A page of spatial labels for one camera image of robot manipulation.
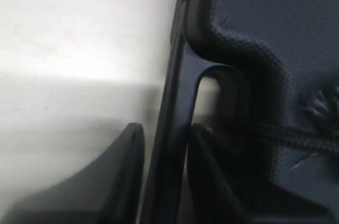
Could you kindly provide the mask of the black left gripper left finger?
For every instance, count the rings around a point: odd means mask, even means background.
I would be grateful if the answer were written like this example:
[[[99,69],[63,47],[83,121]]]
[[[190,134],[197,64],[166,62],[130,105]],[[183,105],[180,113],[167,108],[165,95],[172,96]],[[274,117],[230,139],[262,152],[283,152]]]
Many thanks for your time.
[[[144,161],[143,127],[130,123],[96,160],[19,200],[1,223],[135,223]]]

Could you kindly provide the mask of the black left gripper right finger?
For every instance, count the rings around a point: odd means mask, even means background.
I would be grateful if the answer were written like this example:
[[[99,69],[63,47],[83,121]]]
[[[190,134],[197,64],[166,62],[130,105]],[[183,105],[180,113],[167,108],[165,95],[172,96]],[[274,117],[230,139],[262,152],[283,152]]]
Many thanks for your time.
[[[202,125],[191,127],[187,173],[198,223],[253,223],[222,173],[208,141],[212,134]]]

